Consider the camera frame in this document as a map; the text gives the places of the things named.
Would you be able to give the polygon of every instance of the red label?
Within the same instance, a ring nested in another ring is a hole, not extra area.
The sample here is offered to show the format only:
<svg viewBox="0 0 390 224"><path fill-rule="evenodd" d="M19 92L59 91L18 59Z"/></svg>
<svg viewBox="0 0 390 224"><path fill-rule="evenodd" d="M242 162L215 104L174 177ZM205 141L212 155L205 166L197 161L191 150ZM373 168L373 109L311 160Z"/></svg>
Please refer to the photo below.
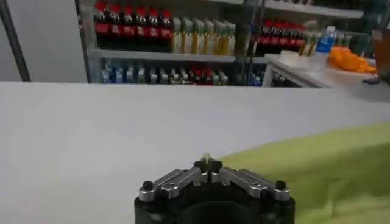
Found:
<svg viewBox="0 0 390 224"><path fill-rule="evenodd" d="M111 33L115 34L115 35L122 35L123 33L123 26L122 25L116 25L116 24L112 24L111 25Z"/></svg>
<svg viewBox="0 0 390 224"><path fill-rule="evenodd" d="M289 45L289 46L295 46L295 45L296 45L296 40L295 40L294 38L290 38L290 39L288 40L288 45Z"/></svg>
<svg viewBox="0 0 390 224"><path fill-rule="evenodd" d="M124 26L123 34L128 37L132 37L135 35L135 26Z"/></svg>
<svg viewBox="0 0 390 224"><path fill-rule="evenodd" d="M166 39L172 38L172 30L170 29L161 29L161 37Z"/></svg>
<svg viewBox="0 0 390 224"><path fill-rule="evenodd" d="M270 37L260 37L260 43L261 44L268 44L270 42Z"/></svg>
<svg viewBox="0 0 390 224"><path fill-rule="evenodd" d="M282 37L281 39L279 39L279 45L281 46L287 45L287 42L288 42L287 38Z"/></svg>
<svg viewBox="0 0 390 224"><path fill-rule="evenodd" d="M279 44L279 37L272 37L271 44L278 45Z"/></svg>
<svg viewBox="0 0 390 224"><path fill-rule="evenodd" d="M160 37L160 29L157 29L157 28L154 28L154 27L150 27L149 28L149 36L150 37Z"/></svg>
<svg viewBox="0 0 390 224"><path fill-rule="evenodd" d="M141 37L148 36L147 27L137 26L136 27L136 34Z"/></svg>
<svg viewBox="0 0 390 224"><path fill-rule="evenodd" d="M95 31L99 34L108 34L108 24L95 23Z"/></svg>
<svg viewBox="0 0 390 224"><path fill-rule="evenodd" d="M297 40L295 44L296 44L298 47L301 47L304 43L305 43L305 40Z"/></svg>

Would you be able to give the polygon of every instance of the screw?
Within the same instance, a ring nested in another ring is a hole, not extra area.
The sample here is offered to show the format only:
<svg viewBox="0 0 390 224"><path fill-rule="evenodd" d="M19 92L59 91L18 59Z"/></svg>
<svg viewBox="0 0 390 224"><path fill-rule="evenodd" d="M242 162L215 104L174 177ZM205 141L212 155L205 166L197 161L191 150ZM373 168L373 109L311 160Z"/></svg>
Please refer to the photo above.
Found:
<svg viewBox="0 0 390 224"><path fill-rule="evenodd" d="M286 187L287 187L286 182L284 182L282 180L276 181L276 189L282 191L282 190L286 189Z"/></svg>
<svg viewBox="0 0 390 224"><path fill-rule="evenodd" d="M142 183L142 188L145 191L151 191L153 189L153 182L151 181L145 181Z"/></svg>
<svg viewBox="0 0 390 224"><path fill-rule="evenodd" d="M253 182L252 185L256 186L256 187L260 187L262 184L259 183L259 182Z"/></svg>
<svg viewBox="0 0 390 224"><path fill-rule="evenodd" d="M194 182L193 182L193 185L198 187L198 186L202 185L202 183L199 182L199 181L194 181Z"/></svg>

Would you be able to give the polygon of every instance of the metal pole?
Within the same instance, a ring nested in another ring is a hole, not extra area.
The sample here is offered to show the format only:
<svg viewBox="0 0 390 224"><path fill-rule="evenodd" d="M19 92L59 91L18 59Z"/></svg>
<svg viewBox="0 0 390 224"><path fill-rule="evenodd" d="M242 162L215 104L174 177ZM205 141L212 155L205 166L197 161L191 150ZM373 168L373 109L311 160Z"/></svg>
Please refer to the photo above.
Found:
<svg viewBox="0 0 390 224"><path fill-rule="evenodd" d="M266 0L262 0L262 2L261 2L261 10L260 10L259 26L258 26L258 29L257 29L257 33L255 35L255 41L254 41L254 44L253 44L254 50L252 51L252 53L250 55L250 60L249 60L249 69L248 69L248 72L247 72L247 82L248 82L248 84L249 84L249 75L252 72L252 68L253 68L253 65L254 65L253 62L254 62L254 56L255 56L255 49L257 48L257 40L258 40L258 38L261 35L261 27L263 26L264 11L265 11L265 8L266 8L265 5L266 5Z"/></svg>
<svg viewBox="0 0 390 224"><path fill-rule="evenodd" d="M251 31L252 31L252 28L253 28L253 25L254 25L253 23L254 23L255 17L256 17L258 1L259 0L255 0L254 4L252 6L252 17L250 18L250 23L249 23L248 39L246 40L243 61L241 62L241 72L240 72L240 75L242 77L244 77L244 73L245 73L245 65L246 65L246 58L247 58L247 53L248 53L248 46L249 46L249 41L250 41L250 38L251 38L251 35L252 35ZM249 84L248 75L246 75L245 85L248 85L248 84Z"/></svg>
<svg viewBox="0 0 390 224"><path fill-rule="evenodd" d="M26 66L26 61L23 57L15 26L13 25L7 0L0 0L0 16L4 25L5 32L7 33L8 41L10 43L13 56L18 66L20 76L23 81L30 82L30 74Z"/></svg>

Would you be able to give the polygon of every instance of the water bottle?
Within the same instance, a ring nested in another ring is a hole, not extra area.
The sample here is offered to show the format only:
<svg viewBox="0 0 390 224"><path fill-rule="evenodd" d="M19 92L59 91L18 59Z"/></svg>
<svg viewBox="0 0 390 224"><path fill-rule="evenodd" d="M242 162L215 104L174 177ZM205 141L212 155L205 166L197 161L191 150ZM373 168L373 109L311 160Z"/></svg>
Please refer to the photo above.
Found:
<svg viewBox="0 0 390 224"><path fill-rule="evenodd" d="M313 57L314 70L318 71L324 69L329 52L336 40L336 28L334 26L328 26L321 34L321 37L318 41L316 52Z"/></svg>

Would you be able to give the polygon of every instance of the white counter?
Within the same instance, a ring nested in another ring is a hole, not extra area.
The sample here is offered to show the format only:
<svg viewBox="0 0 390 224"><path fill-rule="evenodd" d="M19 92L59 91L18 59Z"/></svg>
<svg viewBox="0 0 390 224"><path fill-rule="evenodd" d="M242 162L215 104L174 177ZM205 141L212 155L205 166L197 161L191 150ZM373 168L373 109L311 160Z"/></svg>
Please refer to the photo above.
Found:
<svg viewBox="0 0 390 224"><path fill-rule="evenodd" d="M390 121L388 96L373 88L0 83L0 223L133 223L144 180L204 152Z"/></svg>
<svg viewBox="0 0 390 224"><path fill-rule="evenodd" d="M266 55L267 69L264 75L263 86L270 86L274 73L292 80L302 87L340 87L361 85L363 80L373 78L372 74L342 71L324 65L323 68L314 70L313 57L299 57L291 64L280 59L280 55Z"/></svg>

